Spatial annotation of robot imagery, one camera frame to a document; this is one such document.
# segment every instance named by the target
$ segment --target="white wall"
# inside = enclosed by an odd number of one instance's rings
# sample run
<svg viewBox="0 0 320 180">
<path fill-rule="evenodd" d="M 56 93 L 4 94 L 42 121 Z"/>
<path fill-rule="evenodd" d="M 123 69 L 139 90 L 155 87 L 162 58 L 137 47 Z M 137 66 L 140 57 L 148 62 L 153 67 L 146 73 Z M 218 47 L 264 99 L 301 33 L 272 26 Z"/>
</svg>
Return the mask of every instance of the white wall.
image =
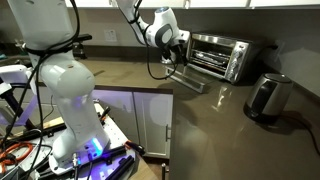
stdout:
<svg viewBox="0 0 320 180">
<path fill-rule="evenodd" d="M 74 14 L 69 10 L 71 19 Z M 153 10 L 141 10 L 148 23 Z M 281 73 L 320 96 L 320 11 L 319 10 L 175 10 L 181 29 L 210 30 L 281 40 L 285 43 L 279 58 L 265 62 Z M 122 14 L 117 9 L 80 10 L 81 32 L 93 35 L 90 45 L 141 46 Z M 104 40 L 104 30 L 114 29 L 118 42 Z M 0 40 L 13 42 L 21 38 L 6 1 L 0 1 Z"/>
</svg>

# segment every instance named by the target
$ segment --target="kettle handle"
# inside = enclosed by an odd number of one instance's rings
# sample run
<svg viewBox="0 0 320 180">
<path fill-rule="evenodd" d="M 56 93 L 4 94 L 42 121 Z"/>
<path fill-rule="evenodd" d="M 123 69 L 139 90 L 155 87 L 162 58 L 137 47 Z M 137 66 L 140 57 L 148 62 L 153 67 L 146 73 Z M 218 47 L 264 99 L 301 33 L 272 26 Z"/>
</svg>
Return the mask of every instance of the kettle handle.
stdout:
<svg viewBox="0 0 320 180">
<path fill-rule="evenodd" d="M 266 81 L 260 87 L 255 99 L 252 102 L 252 111 L 260 114 L 262 113 L 264 107 L 268 103 L 270 96 L 272 95 L 274 89 L 277 87 L 277 83 L 273 81 Z"/>
</svg>

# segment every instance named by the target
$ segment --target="countertop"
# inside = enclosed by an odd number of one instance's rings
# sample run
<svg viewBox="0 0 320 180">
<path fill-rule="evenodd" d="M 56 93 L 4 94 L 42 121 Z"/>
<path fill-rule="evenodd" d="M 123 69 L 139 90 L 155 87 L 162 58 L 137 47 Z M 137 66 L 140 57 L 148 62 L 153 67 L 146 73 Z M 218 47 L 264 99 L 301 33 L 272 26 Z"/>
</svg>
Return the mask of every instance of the countertop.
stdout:
<svg viewBox="0 0 320 180">
<path fill-rule="evenodd" d="M 106 58 L 82 60 L 96 84 L 169 88 L 174 93 L 170 179 L 319 179 L 320 157 L 308 132 L 279 119 L 259 126 L 243 113 L 252 86 L 215 80 L 199 94 L 172 80 L 153 80 L 146 63 Z M 151 64 L 155 75 L 164 66 Z M 320 142 L 319 104 L 294 90 L 285 113 L 308 120 Z"/>
</svg>

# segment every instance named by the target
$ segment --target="black kettle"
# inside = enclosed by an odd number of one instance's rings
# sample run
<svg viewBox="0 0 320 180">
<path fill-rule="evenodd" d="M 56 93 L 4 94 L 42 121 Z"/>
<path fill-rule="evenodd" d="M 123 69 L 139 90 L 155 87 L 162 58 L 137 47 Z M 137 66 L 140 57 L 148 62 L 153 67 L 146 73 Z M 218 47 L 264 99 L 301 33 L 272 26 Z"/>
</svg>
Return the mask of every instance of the black kettle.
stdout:
<svg viewBox="0 0 320 180">
<path fill-rule="evenodd" d="M 243 107 L 244 113 L 259 123 L 275 123 L 287 103 L 292 87 L 292 81 L 284 75 L 262 74 Z"/>
</svg>

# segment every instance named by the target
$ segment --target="toaster oven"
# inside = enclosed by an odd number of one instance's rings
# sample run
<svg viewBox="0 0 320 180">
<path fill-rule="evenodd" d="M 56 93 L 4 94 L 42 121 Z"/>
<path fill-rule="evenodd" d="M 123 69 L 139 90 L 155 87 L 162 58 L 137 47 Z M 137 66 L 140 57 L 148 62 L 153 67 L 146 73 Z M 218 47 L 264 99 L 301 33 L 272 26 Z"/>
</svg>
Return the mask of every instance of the toaster oven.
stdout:
<svg viewBox="0 0 320 180">
<path fill-rule="evenodd" d="M 250 71 L 259 51 L 256 42 L 231 37 L 193 33 L 188 44 L 188 66 L 236 84 Z"/>
</svg>

